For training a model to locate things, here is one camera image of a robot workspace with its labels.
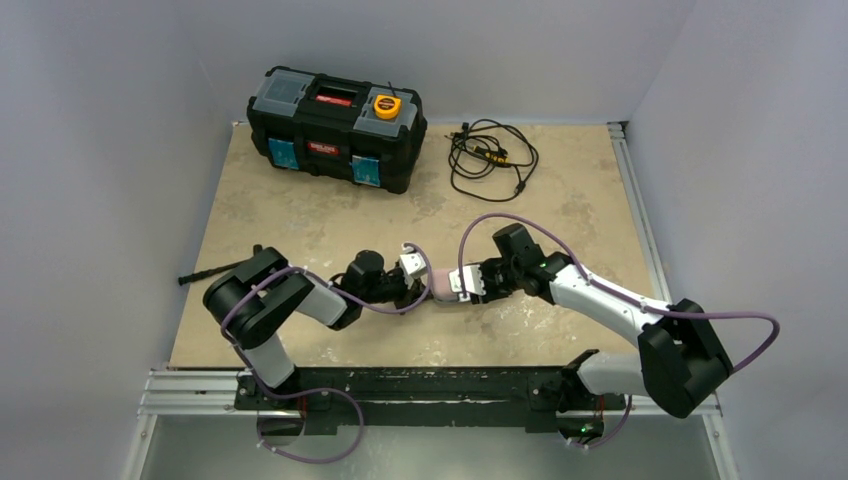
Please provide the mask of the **pink umbrella case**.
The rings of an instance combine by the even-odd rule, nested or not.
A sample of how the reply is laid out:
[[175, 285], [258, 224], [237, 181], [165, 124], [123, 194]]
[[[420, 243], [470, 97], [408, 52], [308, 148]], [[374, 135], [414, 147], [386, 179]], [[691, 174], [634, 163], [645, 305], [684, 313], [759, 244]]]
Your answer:
[[431, 296], [435, 302], [443, 304], [456, 304], [471, 301], [460, 302], [457, 295], [453, 293], [449, 286], [448, 273], [449, 269], [437, 269], [429, 276], [431, 283]]

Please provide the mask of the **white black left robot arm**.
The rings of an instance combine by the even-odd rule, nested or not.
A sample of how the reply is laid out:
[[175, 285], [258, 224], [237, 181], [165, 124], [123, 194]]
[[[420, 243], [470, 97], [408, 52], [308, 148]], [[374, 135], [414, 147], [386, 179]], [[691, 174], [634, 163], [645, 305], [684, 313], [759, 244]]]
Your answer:
[[429, 295], [431, 270], [423, 251], [407, 243], [391, 269], [379, 253], [363, 250], [340, 276], [323, 280], [268, 247], [214, 281], [202, 304], [255, 381], [275, 394], [291, 395], [299, 387], [297, 367], [278, 331], [292, 315], [335, 331], [365, 310], [402, 315]]

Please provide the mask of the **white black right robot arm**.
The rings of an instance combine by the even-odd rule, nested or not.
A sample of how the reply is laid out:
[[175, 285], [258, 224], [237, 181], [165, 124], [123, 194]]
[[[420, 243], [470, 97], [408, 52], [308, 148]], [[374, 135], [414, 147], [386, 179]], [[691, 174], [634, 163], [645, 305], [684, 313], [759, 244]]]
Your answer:
[[560, 410], [606, 394], [636, 395], [685, 418], [731, 376], [729, 356], [697, 303], [669, 305], [638, 296], [579, 267], [569, 254], [544, 253], [519, 223], [500, 229], [493, 240], [498, 256], [428, 275], [431, 298], [485, 304], [522, 291], [588, 317], [636, 349], [591, 349], [566, 365]]

